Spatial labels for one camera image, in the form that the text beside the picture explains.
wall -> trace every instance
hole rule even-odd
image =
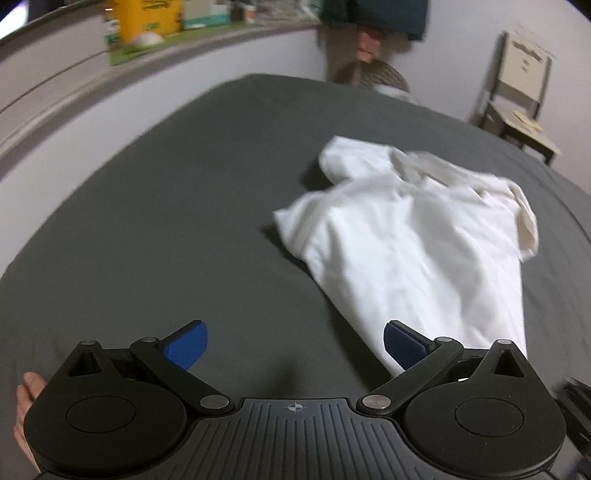
[[[0,180],[0,277],[54,210],[118,151],[203,92],[248,73],[324,79],[317,30],[246,41],[175,64],[105,98],[38,144]]]
[[[540,116],[563,152],[553,168],[591,193],[591,22],[566,0],[431,0],[425,41],[410,45],[397,37],[383,58],[423,105],[470,121],[499,34],[520,24],[555,56]],[[331,71],[352,58],[354,42],[352,29],[330,34]]]
[[[23,125],[109,69],[103,6],[56,10],[0,40],[0,150]]]

white t-shirt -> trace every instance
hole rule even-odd
[[[429,153],[335,137],[319,157],[336,186],[274,212],[343,317],[393,373],[384,327],[398,319],[466,348],[513,340],[526,354],[521,266],[538,231],[513,181]]]

gray bed sheet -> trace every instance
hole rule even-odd
[[[241,397],[350,397],[388,379],[271,212],[329,186],[316,163],[334,135],[426,150],[517,182],[538,217],[523,266],[531,363],[548,386],[591,383],[591,199],[513,145],[369,91],[255,75],[207,93],[97,171],[0,281],[1,478],[32,478],[12,439],[14,390],[47,377],[78,341],[210,332],[191,369]]]

person's leg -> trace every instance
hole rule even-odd
[[[25,415],[29,411],[29,408],[31,408],[33,401],[39,396],[41,390],[45,388],[47,382],[41,375],[34,372],[24,374],[23,380],[23,385],[17,387],[17,422],[14,426],[14,438],[29,461],[37,471],[40,471],[33,458],[33,453],[25,440],[25,434],[22,431],[22,422],[25,420]]]
[[[361,78],[361,62],[372,63],[378,56],[386,35],[376,28],[357,27],[357,54],[351,85],[358,85]]]

white wooden chair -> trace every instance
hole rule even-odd
[[[527,145],[540,152],[548,166],[555,155],[561,154],[537,123],[551,64],[548,53],[538,45],[518,34],[505,33],[501,64],[480,123],[481,128],[488,129],[487,122],[491,122],[500,137],[514,139],[520,147]],[[526,103],[527,111],[522,113],[508,102],[497,101],[499,92],[514,102],[518,99]]]

